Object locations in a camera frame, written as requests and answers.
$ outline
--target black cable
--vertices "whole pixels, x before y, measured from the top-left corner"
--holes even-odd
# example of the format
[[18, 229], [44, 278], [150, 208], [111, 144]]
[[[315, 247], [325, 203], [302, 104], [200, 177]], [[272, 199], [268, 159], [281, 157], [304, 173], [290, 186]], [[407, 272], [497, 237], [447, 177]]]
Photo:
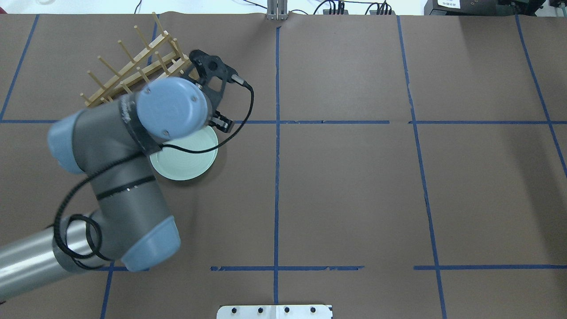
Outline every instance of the black cable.
[[258, 3], [254, 3], [254, 2], [252, 2], [252, 1], [248, 1], [248, 0], [242, 0], [242, 1], [248, 2], [248, 3], [250, 3], [251, 5], [255, 5], [255, 6], [257, 6], [257, 7], [261, 7], [261, 8], [267, 9], [267, 7], [264, 7], [263, 5], [259, 5]]
[[309, 13], [307, 13], [307, 12], [305, 12], [305, 11], [303, 11], [303, 10], [300, 10], [300, 9], [291, 10], [290, 12], [296, 12], [296, 11], [298, 11], [298, 12], [303, 12], [303, 13], [305, 13], [306, 15], [309, 15]]
[[379, 15], [388, 15], [388, 14], [392, 14], [392, 7], [386, 3], [386, 1], [384, 1], [384, 3], [382, 3], [381, 7], [380, 7], [380, 11], [376, 12], [376, 14]]
[[333, 4], [333, 11], [337, 10], [337, 7], [335, 6], [335, 2], [334, 2], [333, 0], [325, 0], [325, 1], [321, 2], [321, 3], [317, 6], [317, 8], [315, 8], [315, 11], [313, 11], [313, 14], [316, 14], [316, 13], [317, 13], [317, 10], [318, 10], [319, 8], [321, 8], [321, 6], [322, 6], [325, 2], [329, 2], [329, 14], [331, 13], [331, 3]]
[[128, 161], [131, 161], [135, 158], [138, 158], [140, 156], [143, 156], [142, 152], [138, 152], [136, 154], [132, 154], [130, 156], [124, 157], [122, 159], [118, 159], [117, 161], [114, 161], [110, 164], [108, 164], [107, 166], [103, 167], [102, 169], [94, 172], [92, 175], [88, 176], [87, 178], [85, 178], [84, 180], [82, 180], [80, 183], [78, 183], [77, 185], [75, 185], [75, 187], [73, 187], [65, 196], [65, 198], [63, 199], [63, 201], [61, 202], [61, 205], [59, 205], [59, 208], [57, 209], [57, 213], [55, 214], [55, 219], [53, 222], [53, 239], [55, 240], [55, 243], [57, 244], [57, 247], [59, 247], [59, 249], [61, 249], [61, 251], [63, 251], [66, 255], [72, 257], [73, 259], [87, 259], [87, 258], [91, 258], [94, 255], [96, 255], [98, 253], [98, 250], [100, 249], [100, 245], [102, 245], [102, 232], [99, 234], [100, 231], [100, 226], [98, 225], [98, 223], [96, 221], [94, 221], [92, 218], [90, 217], [84, 217], [84, 221], [87, 223], [87, 227], [93, 226], [95, 228], [95, 232], [97, 233], [97, 235], [99, 236], [99, 242], [96, 245], [95, 248], [98, 248], [96, 251], [93, 251], [92, 253], [83, 255], [83, 254], [79, 254], [73, 250], [71, 250], [71, 248], [69, 248], [69, 246], [66, 243], [66, 240], [64, 241], [63, 238], [61, 237], [61, 219], [63, 217], [63, 213], [65, 211], [65, 208], [67, 207], [67, 205], [69, 204], [69, 202], [71, 201], [71, 198], [73, 198], [73, 196], [75, 196], [75, 194], [86, 184], [88, 184], [90, 181], [92, 181], [93, 179], [95, 179], [96, 177], [98, 177], [99, 175], [105, 173], [106, 171], [110, 170], [111, 168], [118, 166], [120, 164], [126, 163]]
[[248, 118], [250, 117], [250, 115], [252, 114], [252, 107], [254, 106], [254, 89], [252, 88], [252, 86], [250, 86], [250, 84], [248, 84], [248, 82], [244, 81], [243, 84], [241, 84], [241, 86], [245, 87], [246, 89], [248, 89], [248, 91], [250, 91], [250, 108], [248, 109], [248, 113], [246, 114], [246, 117], [244, 118], [244, 120], [242, 121], [242, 123], [240, 124], [240, 126], [238, 126], [238, 128], [234, 131], [234, 133], [227, 137], [224, 141], [222, 141], [220, 144], [218, 144], [215, 147], [209, 148], [209, 149], [204, 149], [204, 150], [189, 150], [189, 149], [185, 149], [182, 148], [180, 146], [177, 145], [171, 145], [171, 144], [160, 144], [161, 148], [172, 148], [172, 149], [176, 149], [176, 150], [180, 150], [182, 152], [186, 152], [186, 153], [190, 153], [190, 154], [202, 154], [202, 153], [207, 153], [210, 152], [212, 150], [216, 150], [219, 147], [221, 147], [222, 145], [226, 144], [228, 141], [230, 141], [233, 137], [236, 136], [236, 134], [238, 134], [238, 132], [240, 132], [240, 130], [244, 127], [244, 125], [246, 124], [246, 122], [248, 121]]
[[370, 11], [370, 8], [372, 8], [373, 5], [376, 5], [376, 7], [377, 7], [376, 11], [380, 10], [380, 3], [374, 2], [374, 3], [372, 3], [371, 5], [368, 6], [368, 9], [366, 9], [366, 12], [364, 12], [364, 15], [368, 14], [368, 12]]
[[140, 0], [140, 2], [138, 2], [136, 9], [134, 9], [134, 14], [136, 14], [136, 11], [138, 11], [138, 8], [140, 7], [141, 4], [142, 4], [142, 0]]
[[366, 4], [366, 5], [370, 5], [370, 4], [373, 3], [373, 2], [360, 2], [360, 1], [343, 1], [343, 2], [348, 2], [348, 3], [364, 3], [364, 4]]

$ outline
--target white mounting plate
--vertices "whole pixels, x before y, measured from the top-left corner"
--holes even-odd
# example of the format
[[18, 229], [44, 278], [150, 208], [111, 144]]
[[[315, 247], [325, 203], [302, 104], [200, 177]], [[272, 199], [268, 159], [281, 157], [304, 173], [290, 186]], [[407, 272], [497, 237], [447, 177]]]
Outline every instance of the white mounting plate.
[[217, 319], [332, 319], [331, 305], [222, 306]]

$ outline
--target blue tape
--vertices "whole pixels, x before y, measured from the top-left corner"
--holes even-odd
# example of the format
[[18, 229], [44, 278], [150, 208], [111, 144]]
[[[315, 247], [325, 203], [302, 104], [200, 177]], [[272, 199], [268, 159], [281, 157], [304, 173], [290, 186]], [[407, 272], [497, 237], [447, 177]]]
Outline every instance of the blue tape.
[[[417, 132], [417, 124], [416, 124], [416, 112], [413, 107], [413, 98], [412, 93], [409, 90], [409, 72], [408, 72], [408, 63], [405, 56], [405, 48], [404, 48], [404, 38], [401, 31], [401, 21], [400, 16], [396, 16], [397, 18], [397, 30], [400, 35], [400, 48], [401, 48], [401, 58], [404, 62], [404, 73], [405, 73], [405, 84], [408, 89], [408, 99], [409, 105], [411, 107], [412, 113], [412, 122], [413, 122], [413, 134], [416, 140], [416, 148], [417, 148], [417, 158], [420, 163], [420, 173], [421, 173], [421, 184], [424, 189], [424, 199], [425, 199], [425, 208], [427, 210], [427, 216], [429, 221], [429, 236], [431, 239], [431, 248], [433, 249], [433, 261], [435, 262], [436, 266], [439, 266], [439, 258], [437, 256], [437, 244], [435, 243], [435, 231], [433, 230], [433, 218], [431, 217], [431, 208], [429, 205], [429, 195], [427, 190], [427, 182], [425, 179], [425, 170], [423, 164], [423, 158], [421, 156], [421, 146], [420, 146], [420, 139]], [[441, 315], [443, 319], [447, 319], [447, 310], [445, 308], [445, 296], [443, 294], [443, 284], [441, 282], [441, 272], [439, 270], [435, 271], [437, 276], [437, 290], [439, 291], [439, 303], [441, 304]]]
[[553, 129], [553, 123], [551, 122], [551, 118], [549, 117], [549, 112], [547, 110], [547, 106], [545, 105], [545, 100], [543, 99], [541, 88], [539, 87], [538, 78], [535, 76], [534, 67], [532, 66], [530, 55], [526, 47], [526, 42], [524, 41], [522, 26], [520, 26], [520, 17], [517, 14], [516, 14], [516, 26], [518, 27], [518, 34], [520, 35], [520, 41], [522, 42], [522, 48], [524, 49], [524, 54], [526, 55], [526, 61], [528, 62], [528, 66], [530, 67], [530, 73], [532, 75], [532, 79], [534, 80], [535, 88], [538, 91], [539, 102], [541, 103], [541, 107], [543, 107], [543, 112], [545, 113], [545, 118], [547, 119], [549, 130], [551, 131], [551, 136], [553, 137], [553, 143], [555, 144], [557, 155], [559, 156], [559, 160], [561, 161], [561, 166], [563, 167], [563, 173], [565, 174], [565, 177], [567, 177], [567, 166], [565, 165], [565, 159], [563, 158], [563, 153], [561, 152], [561, 148], [559, 147], [559, 142], [557, 141], [557, 136], [555, 135], [555, 130]]
[[107, 285], [106, 289], [104, 290], [104, 299], [103, 299], [103, 306], [100, 310], [100, 319], [104, 319], [106, 317], [106, 309], [108, 306], [108, 296], [110, 295], [110, 286], [112, 284], [112, 273], [114, 272], [114, 262], [110, 263], [108, 269], [108, 276], [107, 276]]
[[443, 265], [413, 266], [414, 270], [567, 269], [567, 265]]
[[547, 121], [410, 121], [408, 124], [548, 124]]
[[[109, 271], [109, 270], [110, 270], [110, 266], [95, 269], [95, 271]], [[112, 271], [129, 271], [129, 270], [128, 270], [128, 268], [126, 268], [124, 266], [119, 266], [119, 267], [112, 267]]]
[[[278, 266], [278, 271], [358, 271], [364, 266]], [[211, 271], [274, 271], [273, 266], [222, 266]]]
[[52, 124], [59, 120], [2, 120], [0, 123], [6, 124]]
[[280, 121], [281, 124], [389, 124], [386, 120], [361, 120], [361, 121], [343, 121], [343, 120], [285, 120]]
[[274, 266], [222, 266], [210, 269], [211, 271], [274, 271]]
[[14, 90], [14, 86], [16, 85], [18, 74], [20, 73], [20, 69], [22, 68], [22, 63], [24, 62], [24, 58], [26, 57], [26, 53], [28, 52], [29, 43], [32, 40], [33, 32], [35, 31], [35, 27], [37, 26], [38, 20], [39, 20], [39, 14], [36, 14], [36, 17], [33, 20], [32, 28], [29, 31], [28, 40], [26, 41], [26, 45], [24, 46], [24, 51], [22, 51], [22, 56], [20, 57], [20, 61], [18, 62], [18, 66], [16, 67], [16, 72], [14, 72], [14, 77], [12, 77], [12, 83], [10, 83], [10, 88], [8, 89], [8, 94], [6, 94], [6, 99], [4, 100], [2, 110], [0, 111], [0, 121], [2, 121], [2, 119], [4, 118], [4, 113], [6, 113], [6, 108], [8, 107], [8, 103], [10, 102], [12, 91]]
[[280, 28], [276, 28], [276, 184], [274, 187], [274, 304], [278, 304], [280, 263]]
[[[236, 124], [242, 123], [241, 120], [234, 121]], [[272, 120], [249, 120], [246, 124], [277, 124]], [[279, 124], [390, 124], [387, 120], [377, 121], [342, 121], [342, 120], [280, 120]]]

